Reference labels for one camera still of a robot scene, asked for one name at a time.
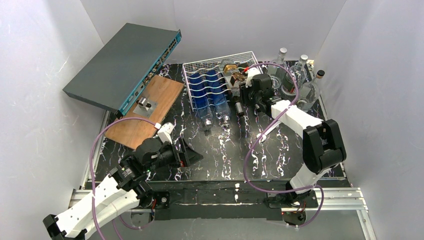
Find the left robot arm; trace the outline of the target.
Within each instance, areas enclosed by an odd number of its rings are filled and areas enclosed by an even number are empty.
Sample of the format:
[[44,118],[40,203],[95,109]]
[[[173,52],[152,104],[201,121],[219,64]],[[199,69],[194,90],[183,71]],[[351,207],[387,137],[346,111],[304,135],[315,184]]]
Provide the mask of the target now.
[[145,139],[90,193],[66,211],[43,219],[50,238],[86,240],[125,211],[153,203],[156,193],[146,181],[150,172],[163,167],[189,167],[204,158],[185,139],[178,142],[176,148],[173,143],[158,138]]

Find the clear bottle blue label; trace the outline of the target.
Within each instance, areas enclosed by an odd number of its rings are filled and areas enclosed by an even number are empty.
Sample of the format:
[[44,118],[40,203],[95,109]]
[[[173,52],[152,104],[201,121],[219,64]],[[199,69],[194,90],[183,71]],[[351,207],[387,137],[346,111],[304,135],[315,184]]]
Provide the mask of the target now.
[[314,105],[314,103],[318,100],[321,89],[318,85],[318,80],[321,80],[325,75],[325,71],[320,69],[315,74],[313,80],[304,83],[299,90],[299,98],[296,102],[296,106],[304,111],[308,112],[309,109]]

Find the clear bottle green label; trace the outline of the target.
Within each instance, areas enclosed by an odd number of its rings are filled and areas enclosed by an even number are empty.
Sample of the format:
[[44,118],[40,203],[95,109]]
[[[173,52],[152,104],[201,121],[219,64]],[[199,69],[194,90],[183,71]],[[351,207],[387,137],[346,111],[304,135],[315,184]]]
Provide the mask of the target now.
[[[270,62],[277,64],[279,66],[283,66],[285,68],[286,67],[285,57],[286,57],[287,51],[288,50],[285,47],[280,48],[277,57]],[[272,88],[274,90],[281,87],[282,79],[284,78],[284,75],[286,73],[279,66],[275,66],[275,65],[267,66],[267,74],[270,76]]]

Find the amber labelled bottle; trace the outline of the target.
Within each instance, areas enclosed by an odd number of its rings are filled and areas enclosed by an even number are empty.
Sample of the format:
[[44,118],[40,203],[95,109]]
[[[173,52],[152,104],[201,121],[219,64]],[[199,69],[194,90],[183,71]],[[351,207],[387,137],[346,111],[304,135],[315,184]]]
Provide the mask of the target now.
[[221,61],[219,69],[225,78],[228,88],[234,97],[241,96],[241,86],[245,86],[247,79],[240,72],[238,66],[230,58],[225,58]]

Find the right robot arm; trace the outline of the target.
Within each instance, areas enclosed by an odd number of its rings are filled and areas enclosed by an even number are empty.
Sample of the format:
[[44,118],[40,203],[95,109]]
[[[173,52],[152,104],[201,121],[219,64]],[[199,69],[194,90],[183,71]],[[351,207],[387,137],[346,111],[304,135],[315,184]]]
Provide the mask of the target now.
[[294,203],[305,207],[305,199],[311,196],[318,180],[347,158],[338,123],[314,117],[277,96],[267,74],[253,76],[239,90],[244,105],[255,107],[273,119],[271,128],[283,124],[302,139],[302,166],[284,190],[267,190],[264,203],[270,208]]

